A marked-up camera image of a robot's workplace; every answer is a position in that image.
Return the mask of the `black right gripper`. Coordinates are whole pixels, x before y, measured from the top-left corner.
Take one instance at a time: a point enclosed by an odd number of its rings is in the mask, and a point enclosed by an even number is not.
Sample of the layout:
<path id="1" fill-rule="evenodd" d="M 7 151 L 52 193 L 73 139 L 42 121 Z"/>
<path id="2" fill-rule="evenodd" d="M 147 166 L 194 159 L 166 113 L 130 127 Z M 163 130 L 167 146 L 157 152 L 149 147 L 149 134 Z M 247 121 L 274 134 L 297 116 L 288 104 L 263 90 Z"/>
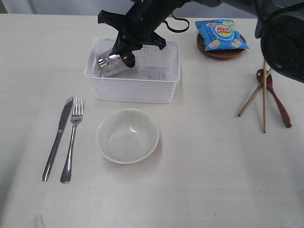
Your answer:
<path id="1" fill-rule="evenodd" d="M 135 0 L 125 14 L 100 11 L 98 23 L 107 24 L 118 31 L 110 59 L 121 58 L 123 63 L 132 68 L 135 66 L 134 51 L 144 45 L 157 46 L 160 50 L 166 47 L 166 40 L 155 33 L 155 30 L 176 8 L 186 0 Z"/>

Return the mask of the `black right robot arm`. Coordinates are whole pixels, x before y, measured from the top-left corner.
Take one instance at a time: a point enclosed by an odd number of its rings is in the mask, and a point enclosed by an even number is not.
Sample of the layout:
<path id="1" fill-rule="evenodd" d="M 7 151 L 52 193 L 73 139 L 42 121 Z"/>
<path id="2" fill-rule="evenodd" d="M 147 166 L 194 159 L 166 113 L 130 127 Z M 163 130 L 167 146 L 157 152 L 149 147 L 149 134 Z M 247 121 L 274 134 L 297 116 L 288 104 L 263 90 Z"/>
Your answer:
<path id="1" fill-rule="evenodd" d="M 100 11 L 98 23 L 118 31 L 110 56 L 128 68 L 135 65 L 133 51 L 144 45 L 163 49 L 166 40 L 155 30 L 185 0 L 135 0 L 125 15 Z M 255 37 L 268 65 L 290 79 L 304 81 L 304 3 L 296 0 L 226 0 L 225 4 L 256 15 Z"/>

